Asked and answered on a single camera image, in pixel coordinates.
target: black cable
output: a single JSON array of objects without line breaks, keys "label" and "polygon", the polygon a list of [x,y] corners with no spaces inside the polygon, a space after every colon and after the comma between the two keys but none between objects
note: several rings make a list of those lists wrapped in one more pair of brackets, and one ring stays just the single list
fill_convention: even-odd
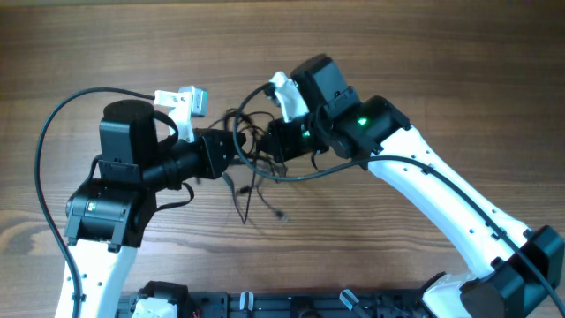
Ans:
[{"label": "black cable", "polygon": [[35,191],[37,192],[37,198],[39,199],[41,210],[43,211],[43,214],[45,215],[45,220],[47,221],[49,228],[53,232],[53,235],[55,236],[55,241],[59,245],[59,248],[61,249],[61,253],[63,254],[64,260],[67,262],[67,265],[69,266],[69,270],[71,271],[72,284],[73,284],[73,287],[74,287],[74,293],[73,293],[73,295],[74,295],[73,296],[74,306],[72,308],[72,317],[73,318],[79,317],[80,302],[82,300],[82,289],[81,289],[81,286],[80,286],[79,270],[77,269],[77,264],[74,262],[74,259],[72,258],[71,253],[69,252],[69,248],[64,243],[63,238],[61,237],[61,233],[59,233],[59,230],[57,229],[57,226],[55,225],[55,221],[53,221],[53,217],[51,216],[51,214],[49,212],[49,208],[47,207],[47,202],[45,201],[45,197],[43,196],[43,189],[41,188],[41,151],[43,149],[43,142],[45,141],[45,134],[47,133],[47,128],[49,127],[49,124],[51,124],[53,117],[55,117],[57,112],[59,112],[63,108],[63,106],[65,106],[67,103],[69,103],[73,99],[80,97],[82,95],[86,95],[86,94],[90,94],[90,93],[101,93],[101,92],[125,94],[125,95],[134,96],[134,97],[145,98],[145,99],[148,99],[148,100],[154,100],[155,99],[154,96],[151,96],[151,95],[144,95],[144,94],[135,93],[135,92],[128,91],[128,90],[125,90],[125,89],[114,88],[114,87],[94,87],[94,88],[88,88],[88,89],[78,91],[77,93],[67,97],[57,107],[55,107],[55,109],[53,111],[51,111],[51,113],[49,114],[49,116],[45,120],[45,124],[43,124],[43,128],[41,129],[41,132],[39,134],[39,138],[37,140],[37,149],[35,150],[35,161],[34,161]]},{"label": "black cable", "polygon": [[194,190],[186,182],[183,182],[183,186],[185,186],[186,191],[188,191],[189,195],[191,196],[191,198],[189,200],[163,204],[159,208],[157,208],[157,210],[155,212],[163,211],[164,209],[169,209],[169,208],[183,207],[183,206],[187,205],[188,203],[190,203],[192,201],[192,199],[194,199]]},{"label": "black cable", "polygon": [[252,144],[251,144],[251,149],[249,149],[248,152],[246,152],[245,154],[247,155],[247,157],[253,157],[253,158],[257,158],[259,156],[259,153],[255,154],[255,155],[251,155],[251,153],[253,152],[253,150],[255,150],[255,147],[257,147],[258,145],[258,132],[259,133],[263,133],[263,135],[265,135],[265,131],[263,129],[261,129],[260,127],[258,127],[257,125],[251,125],[248,124],[245,128],[242,128],[239,130],[240,133],[244,133],[245,131],[251,131],[251,135],[252,135]]},{"label": "black cable", "polygon": [[316,164],[316,155],[318,154],[318,150],[314,150],[312,152],[312,154],[310,155],[310,162],[312,163],[312,166],[314,167],[314,169],[316,171],[320,171],[320,169],[318,169],[318,165]]},{"label": "black cable", "polygon": [[96,164],[102,159],[102,155],[97,155],[90,163],[90,172],[88,172],[88,177],[82,182],[80,186],[86,186],[87,184],[92,181],[92,177],[94,176],[94,171],[96,170]]},{"label": "black cable", "polygon": [[173,147],[178,141],[178,127],[175,124],[175,121],[169,117],[167,114],[160,112],[159,110],[155,110],[153,112],[153,118],[158,120],[165,125],[169,126],[173,129],[173,134],[165,138],[164,140],[159,141],[159,152],[165,152]]},{"label": "black cable", "polygon": [[231,179],[228,172],[224,172],[222,174],[222,178],[231,190],[231,199],[233,200],[233,205],[236,207],[236,211],[237,211],[237,214],[239,215],[239,218],[241,219],[241,223],[243,223],[244,222],[244,215],[241,213],[241,208],[239,207],[239,201],[237,201],[236,187],[233,184],[233,180]]},{"label": "black cable", "polygon": [[247,116],[251,117],[253,115],[267,115],[271,117],[271,120],[275,121],[275,116],[273,116],[273,114],[271,114],[268,111],[263,111],[263,110],[258,110],[258,111],[252,111],[249,114],[247,114]]},{"label": "black cable", "polygon": [[[253,166],[257,168],[257,159],[253,159]],[[255,177],[257,177],[257,173],[254,171],[253,176],[251,178],[251,185],[250,185],[251,189],[255,187]],[[245,207],[244,225],[245,223],[247,223],[247,216],[249,215],[249,203],[251,202],[252,193],[253,191],[249,191],[249,194],[247,194],[247,205]]]},{"label": "black cable", "polygon": [[261,193],[261,191],[259,191],[259,187],[256,186],[255,189],[257,190],[257,196],[259,196],[259,198],[261,199],[261,201],[263,202],[263,204],[265,204],[265,206],[267,206],[268,209],[270,209],[271,211],[273,211],[273,214],[278,217],[280,220],[283,220],[284,222],[288,222],[289,221],[289,217],[282,212],[280,209],[273,207],[269,202],[267,202],[267,200],[265,200],[265,198],[263,197],[263,193]]},{"label": "black cable", "polygon": [[434,175],[435,177],[437,177],[437,179],[439,179],[440,181],[442,181],[444,184],[446,184],[446,186],[448,186],[449,188],[451,188],[451,190],[453,190],[455,193],[457,193],[459,196],[461,196],[461,198],[467,202],[467,204],[469,204],[485,221],[486,223],[493,228],[493,231],[514,251],[514,253],[516,255],[518,255],[518,257],[520,258],[520,260],[524,263],[524,265],[526,265],[526,267],[530,270],[530,272],[536,277],[536,279],[543,285],[543,287],[547,290],[547,293],[549,294],[549,296],[551,297],[552,301],[555,303],[555,305],[557,306],[557,309],[559,310],[559,312],[561,313],[561,315],[563,317],[565,317],[565,306],[562,304],[561,300],[559,299],[559,296],[557,295],[557,293],[555,292],[555,290],[551,287],[551,285],[547,282],[547,280],[543,277],[543,275],[539,272],[539,270],[536,268],[536,266],[534,264],[531,263],[530,260],[528,260],[528,258],[520,251],[520,248],[510,239],[507,237],[506,232],[501,229],[494,221],[493,219],[490,218],[490,216],[488,216],[485,211],[483,211],[478,205],[477,203],[475,203],[463,190],[461,190],[457,185],[455,185],[453,182],[451,182],[451,180],[449,180],[448,178],[446,178],[445,176],[443,176],[441,173],[439,173],[437,170],[425,165],[424,163],[421,163],[419,161],[416,161],[414,159],[410,159],[410,158],[406,158],[406,157],[401,157],[398,155],[379,155],[379,156],[372,156],[372,157],[368,157],[365,159],[361,159],[361,160],[357,160],[354,162],[350,162],[350,163],[344,163],[344,164],[340,164],[338,166],[335,166],[334,168],[330,168],[327,170],[323,170],[320,172],[316,172],[316,173],[312,173],[309,175],[305,175],[305,176],[299,176],[299,177],[278,177],[272,174],[269,174],[266,171],[263,170],[259,170],[255,167],[253,167],[253,165],[249,162],[249,160],[247,160],[247,158],[245,158],[243,156],[243,152],[241,147],[237,144],[237,125],[239,122],[239,118],[240,118],[240,113],[243,112],[243,109],[245,108],[245,106],[247,105],[247,103],[249,101],[251,101],[251,99],[253,97],[255,97],[257,94],[259,94],[260,92],[264,91],[265,89],[271,87],[273,84],[272,83],[266,83],[261,85],[260,87],[256,88],[255,90],[253,90],[241,103],[241,105],[239,106],[239,108],[236,111],[236,114],[234,116],[234,125],[233,125],[233,140],[234,140],[234,145],[236,148],[237,153],[239,154],[239,156],[241,157],[241,160],[250,168],[252,169],[254,172],[256,172],[257,174],[259,174],[260,176],[264,177],[264,178],[270,178],[273,180],[279,180],[279,181],[286,181],[286,182],[298,182],[298,181],[306,181],[306,180],[310,180],[310,179],[314,179],[314,178],[320,178],[323,176],[327,176],[329,174],[347,169],[349,167],[353,167],[356,165],[359,165],[361,163],[369,163],[369,162],[377,162],[377,161],[396,161],[396,162],[403,162],[403,163],[409,163],[412,165],[415,165],[419,168],[421,168],[423,171],[425,171],[426,173],[430,173],[432,175]]},{"label": "black cable", "polygon": [[216,120],[216,121],[214,121],[214,123],[210,124],[210,126],[208,127],[208,129],[214,127],[215,125],[220,124],[222,121],[223,121],[223,117],[220,118],[220,119],[218,119],[218,120]]},{"label": "black cable", "polygon": [[320,132],[323,135],[324,139],[331,139],[330,133],[326,131],[326,128],[321,122],[320,113],[321,113],[321,107],[318,107],[314,115],[314,127],[318,132]]}]

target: black joint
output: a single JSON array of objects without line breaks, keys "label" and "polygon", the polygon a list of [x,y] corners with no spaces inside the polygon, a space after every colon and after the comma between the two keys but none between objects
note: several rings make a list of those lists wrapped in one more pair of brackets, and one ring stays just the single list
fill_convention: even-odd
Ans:
[{"label": "black joint", "polygon": [[251,187],[249,185],[242,186],[239,190],[237,190],[237,194],[246,194],[251,191]]},{"label": "black joint", "polygon": [[[501,228],[498,234],[503,238],[506,232]],[[559,284],[565,243],[555,230],[545,226],[536,231],[520,251],[522,255],[513,254],[505,261],[497,257],[491,262],[494,273],[460,288],[461,302],[470,316],[513,318],[530,314],[547,296],[546,288],[528,270],[531,266],[552,286]],[[524,264],[524,257],[530,265]]]}]

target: cable connector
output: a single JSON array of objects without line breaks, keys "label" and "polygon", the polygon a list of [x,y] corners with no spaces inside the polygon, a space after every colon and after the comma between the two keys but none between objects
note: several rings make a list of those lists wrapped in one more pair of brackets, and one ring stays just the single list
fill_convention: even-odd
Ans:
[{"label": "cable connector", "polygon": [[276,210],[275,216],[278,217],[278,219],[283,221],[284,223],[288,223],[290,221],[290,216],[282,212],[281,210]]},{"label": "cable connector", "polygon": [[239,190],[237,190],[237,195],[247,194],[250,191],[251,191],[251,186],[245,185],[245,186],[242,186],[241,188],[239,188]]},{"label": "cable connector", "polygon": [[191,117],[204,117],[207,111],[208,92],[200,87],[181,87],[178,93],[155,91],[155,106],[171,107],[169,117],[178,128],[178,138],[194,141]]}]

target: white plastic part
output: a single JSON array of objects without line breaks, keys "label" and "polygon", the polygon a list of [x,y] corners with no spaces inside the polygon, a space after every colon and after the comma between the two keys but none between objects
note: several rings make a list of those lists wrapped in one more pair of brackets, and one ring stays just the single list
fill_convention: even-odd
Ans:
[{"label": "white plastic part", "polygon": [[275,97],[281,105],[285,123],[310,112],[302,95],[298,92],[296,83],[287,78],[284,72],[276,72],[270,82],[275,85]]},{"label": "white plastic part", "polygon": [[[248,298],[249,302],[247,303],[247,307],[245,307],[245,298]],[[253,306],[255,302],[255,296],[250,291],[244,291],[241,293],[239,297],[239,310],[248,310],[253,311]]]},{"label": "white plastic part", "polygon": [[177,305],[170,304],[166,299],[141,299],[135,305],[133,318],[177,318]]},{"label": "white plastic part", "polygon": [[182,87],[179,93],[155,91],[154,105],[171,107],[169,117],[178,128],[178,138],[194,141],[192,117],[204,117],[207,110],[207,91],[198,87]]},{"label": "white plastic part", "polygon": [[353,310],[353,307],[359,303],[359,299],[349,289],[344,289],[339,293],[339,300],[341,300],[349,310]]},{"label": "white plastic part", "polygon": [[[69,246],[69,251],[79,269],[82,293],[86,295],[79,317],[114,317],[125,278],[138,249],[122,246],[118,253],[112,253],[108,252],[107,243],[79,239],[76,246]],[[73,293],[71,271],[65,263],[63,289],[56,318],[72,317]]]},{"label": "white plastic part", "polygon": [[459,296],[459,288],[466,282],[477,278],[471,273],[451,275],[446,274],[438,279],[424,292],[422,300],[426,306],[439,318],[468,318],[467,312]]},{"label": "white plastic part", "polygon": [[[415,127],[408,131],[399,129],[381,145],[384,150],[378,155],[399,155],[432,165],[469,195],[517,246],[526,242],[523,233],[528,227],[502,212],[449,168]],[[505,261],[514,254],[501,239],[493,238],[493,229],[486,226],[485,220],[468,203],[436,177],[426,175],[409,163],[394,161],[371,162],[369,170],[420,209],[451,241],[477,277],[485,277],[494,271],[490,264],[496,257]]]}]

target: wood grain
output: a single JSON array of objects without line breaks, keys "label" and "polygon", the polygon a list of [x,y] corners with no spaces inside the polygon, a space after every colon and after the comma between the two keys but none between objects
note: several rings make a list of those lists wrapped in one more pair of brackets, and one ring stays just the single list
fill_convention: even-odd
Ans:
[{"label": "wood grain", "polygon": [[[32,164],[41,125],[65,96],[95,86],[151,94],[199,85],[209,90],[209,113],[195,125],[207,126],[275,71],[321,52],[363,99],[394,103],[495,204],[534,229],[565,233],[564,14],[540,4],[410,1],[0,9],[0,316],[56,309],[64,264]],[[120,97],[85,96],[49,128],[42,180],[60,230],[66,200],[100,152],[102,109]],[[261,99],[249,107],[276,110]],[[319,166],[339,162],[324,155]],[[289,166],[293,175],[312,171],[308,158]],[[243,167],[232,174],[241,185],[251,177]],[[255,198],[254,226],[242,226],[221,180],[195,191],[190,206],[155,215],[125,291],[151,279],[193,291],[416,287],[465,270],[424,216],[360,169],[268,184],[268,200],[290,214],[286,224]],[[550,300],[534,314],[556,315]]]}]

